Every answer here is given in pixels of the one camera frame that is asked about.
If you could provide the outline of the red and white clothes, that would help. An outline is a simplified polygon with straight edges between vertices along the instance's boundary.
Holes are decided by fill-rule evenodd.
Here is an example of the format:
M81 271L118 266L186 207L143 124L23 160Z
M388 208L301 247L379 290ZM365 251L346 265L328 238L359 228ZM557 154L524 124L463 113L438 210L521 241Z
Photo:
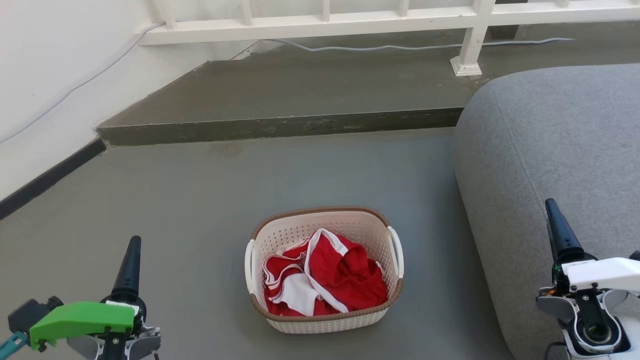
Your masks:
M267 309L276 316L356 312L388 299L384 271L366 249L326 228L265 258Z

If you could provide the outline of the grey fabric sofa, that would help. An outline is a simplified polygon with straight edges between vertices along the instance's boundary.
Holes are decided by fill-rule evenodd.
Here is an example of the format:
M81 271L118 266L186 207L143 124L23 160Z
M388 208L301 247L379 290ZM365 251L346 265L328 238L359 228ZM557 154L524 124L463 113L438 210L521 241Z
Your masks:
M600 260L640 251L640 63L521 71L482 86L453 165L503 339L543 360L562 333L537 309L551 284L545 200Z

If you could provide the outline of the black baseboard strip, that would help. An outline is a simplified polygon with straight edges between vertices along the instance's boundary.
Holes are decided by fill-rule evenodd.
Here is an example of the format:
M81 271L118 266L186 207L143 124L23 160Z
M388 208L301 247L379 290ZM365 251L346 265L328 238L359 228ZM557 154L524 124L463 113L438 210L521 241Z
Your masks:
M88 145L73 153L64 161L53 166L48 171L42 173L34 180L21 187L7 198L0 201L0 221L6 219L9 215L20 210L29 202L41 196L62 179L77 171L87 162L101 155L106 151L106 144L102 139L96 137Z

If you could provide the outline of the cream perforated laundry basket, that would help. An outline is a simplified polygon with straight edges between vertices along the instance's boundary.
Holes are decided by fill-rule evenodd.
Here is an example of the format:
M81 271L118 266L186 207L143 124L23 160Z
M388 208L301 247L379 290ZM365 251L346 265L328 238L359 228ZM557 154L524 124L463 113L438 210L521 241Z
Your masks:
M278 248L310 237L318 228L343 235L364 246L380 262L387 285L386 302L348 313L322 316L277 316L268 310L262 262ZM329 206L293 210L266 218L253 231L244 255L250 301L258 313L286 334L323 334L355 330L377 323L403 290L403 249L397 232L378 210L363 206Z

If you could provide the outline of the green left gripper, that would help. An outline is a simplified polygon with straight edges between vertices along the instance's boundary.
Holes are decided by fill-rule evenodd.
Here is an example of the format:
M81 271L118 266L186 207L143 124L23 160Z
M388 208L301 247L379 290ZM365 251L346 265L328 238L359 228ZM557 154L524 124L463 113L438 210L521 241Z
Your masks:
M147 306L139 297L142 239L133 235L119 267L110 295L101 301L64 304L51 296L45 303L29 300L29 347L45 351L60 340L91 337L114 351L143 331Z

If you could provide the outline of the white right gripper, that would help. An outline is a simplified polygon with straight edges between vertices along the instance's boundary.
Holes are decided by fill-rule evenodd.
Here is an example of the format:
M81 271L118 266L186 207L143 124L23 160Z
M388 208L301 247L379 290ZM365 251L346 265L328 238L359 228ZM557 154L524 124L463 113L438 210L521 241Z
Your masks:
M630 257L585 259L585 251L553 198L544 201L553 261L551 280L562 294L621 290L640 296L640 250Z

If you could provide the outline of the white railing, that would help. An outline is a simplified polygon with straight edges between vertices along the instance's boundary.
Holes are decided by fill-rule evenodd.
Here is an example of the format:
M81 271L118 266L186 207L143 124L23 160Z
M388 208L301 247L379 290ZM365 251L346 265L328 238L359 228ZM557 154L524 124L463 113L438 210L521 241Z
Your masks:
M239 0L238 19L176 18L175 0L157 0L162 23L141 34L142 46L224 43L272 39L464 29L460 53L450 60L456 76L482 73L478 58L489 27L515 25L640 21L640 0L533 0L499 4L470 0L466 6L413 7L411 0L390 0L393 9L334 13L331 0L319 0L319 14L256 17L250 0Z

